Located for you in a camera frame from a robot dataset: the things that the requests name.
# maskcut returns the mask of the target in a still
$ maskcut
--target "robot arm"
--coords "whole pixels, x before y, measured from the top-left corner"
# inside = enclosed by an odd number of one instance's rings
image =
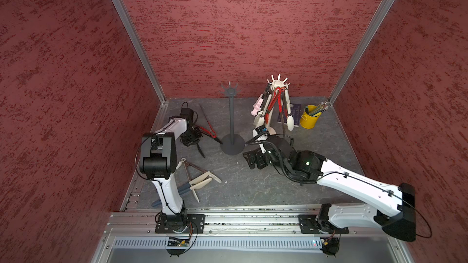
[[[193,115],[192,109],[181,108],[180,115],[172,117],[166,126],[145,133],[140,149],[139,170],[155,185],[162,202],[162,213],[176,226],[183,225],[187,219],[173,175],[177,169],[176,140],[180,138],[185,146],[198,143],[202,134],[193,124]]]
[[[415,191],[411,185],[403,183],[396,186],[375,181],[322,155],[308,150],[296,151],[277,135],[250,144],[261,143],[266,149],[265,153],[261,149],[243,153],[251,169],[272,165],[288,179],[301,185],[331,187],[365,202],[352,206],[322,205],[316,227],[328,233],[349,226],[378,227],[403,241],[416,239]]]

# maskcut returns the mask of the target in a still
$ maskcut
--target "gray tabletop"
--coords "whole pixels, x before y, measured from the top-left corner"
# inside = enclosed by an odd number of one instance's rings
[[[302,109],[305,105],[317,105],[325,100],[324,97],[291,97],[291,102],[302,104]],[[250,111],[255,101],[256,98],[234,99],[234,131],[245,141],[252,138],[254,116]],[[183,102],[188,102],[189,107],[199,114],[197,124],[208,127],[198,106],[200,103],[218,137],[221,139],[229,134],[227,98],[173,98],[169,100],[167,118],[178,115]],[[277,133],[282,133],[281,124],[276,122],[278,106],[275,106],[272,118],[271,126]],[[320,116],[313,129],[299,126],[293,131],[287,131],[286,134],[294,137],[296,150],[317,152],[345,168],[362,174],[359,162],[349,147],[332,108]],[[234,156],[224,154],[219,148],[219,143],[207,136],[203,136],[199,144],[206,158],[199,154],[196,146],[185,147],[176,141],[178,160],[185,157],[191,163],[213,172],[222,183],[213,180],[204,188],[196,190],[200,203],[195,200],[191,192],[182,196],[188,208],[358,202],[357,199],[328,187],[317,184],[300,186],[280,176],[271,166],[262,170],[250,169],[242,154]],[[253,149],[255,146],[246,147],[244,151]],[[189,171],[192,178],[201,174],[191,167]],[[178,186],[187,183],[187,174],[183,168],[175,173],[175,180]],[[153,184],[145,181],[137,208],[151,209],[151,203],[158,199]]]

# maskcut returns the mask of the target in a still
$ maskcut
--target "aluminum frame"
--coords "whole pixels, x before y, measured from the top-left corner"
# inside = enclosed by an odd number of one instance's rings
[[[148,75],[151,85],[153,85],[153,88],[156,94],[158,95],[158,98],[161,101],[161,103],[165,103],[166,95],[164,95],[164,92],[162,91],[161,84],[159,83],[158,78],[156,77],[153,66],[151,65],[149,57],[146,54],[145,48],[141,43],[140,37],[138,36],[137,30],[133,25],[132,19],[128,14],[124,1],[112,0],[112,3],[114,3],[117,13],[120,16],[120,20],[124,24],[128,36],[130,37],[130,40],[132,41],[132,44],[135,47],[135,50],[137,51],[138,57],[140,58],[141,64],[143,64],[143,67],[145,68],[146,74]]]
[[[245,238],[290,238],[317,240],[323,235],[303,235],[299,227],[299,214],[318,214],[321,205],[284,205],[252,207],[213,207],[188,209],[188,214],[204,214],[204,233],[200,238],[219,237],[224,240]],[[155,215],[159,210],[112,213],[92,263],[106,263],[116,240],[123,237],[159,237],[174,235],[155,234]],[[381,229],[350,227],[342,237],[388,237]],[[406,243],[388,237],[389,248],[399,263],[414,263]],[[140,248],[138,245],[126,248]]]
[[[353,72],[354,68],[358,64],[359,60],[361,59],[362,55],[364,54],[365,50],[367,49],[367,46],[371,42],[372,38],[374,37],[375,33],[377,32],[378,28],[382,24],[383,19],[387,15],[387,13],[390,10],[390,7],[392,7],[392,4],[395,2],[395,0],[382,0],[375,11],[371,21],[369,22],[369,25],[367,26],[366,31],[364,32],[364,35],[362,36],[358,46],[356,47],[353,55],[350,58],[350,61],[348,62],[348,65],[344,69],[342,75],[340,76],[340,79],[335,85],[335,88],[330,94],[329,102],[333,104],[336,101],[336,98],[342,91],[344,85],[348,81],[351,73]]]

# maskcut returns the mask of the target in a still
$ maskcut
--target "red textured wall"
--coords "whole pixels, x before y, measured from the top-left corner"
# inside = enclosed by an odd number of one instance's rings
[[[86,263],[157,97],[110,0],[0,10],[0,262]]]
[[[468,262],[467,23],[467,0],[396,0],[335,104],[366,175],[416,187],[421,263]]]
[[[381,0],[124,0],[167,96],[328,96]]]

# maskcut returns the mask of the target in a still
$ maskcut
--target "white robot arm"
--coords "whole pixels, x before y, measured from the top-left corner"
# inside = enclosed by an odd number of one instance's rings
[[[159,168],[159,174],[154,175],[152,183],[155,185],[156,190],[158,191],[159,197],[162,202],[162,213],[172,215],[180,213],[182,206],[184,204],[182,198],[180,197],[177,191],[176,181],[174,179],[173,173],[176,170],[174,163],[177,161],[175,143],[174,147],[170,145],[173,141],[177,140],[179,136],[187,131],[187,120],[184,118],[174,118],[169,121],[169,123],[164,126],[162,129],[156,131],[154,134],[150,133],[151,140],[148,140],[147,143],[153,144],[155,141],[162,139],[162,142],[158,142],[157,146],[154,149],[151,149],[151,153],[156,154],[157,151],[161,152],[161,157],[165,158],[165,161],[161,161],[162,167]],[[149,157],[144,157],[142,155],[140,161],[140,171],[146,173],[151,170],[156,170],[153,168],[154,160],[150,160]]]
[[[349,226],[377,227],[403,241],[416,239],[413,186],[375,181],[317,153],[296,151],[291,142],[277,135],[268,135],[264,126],[257,128],[257,132],[257,137],[246,145],[261,144],[265,152],[255,149],[243,153],[251,169],[271,165],[293,182],[331,187],[364,202],[350,206],[322,205],[315,227],[328,233]]]

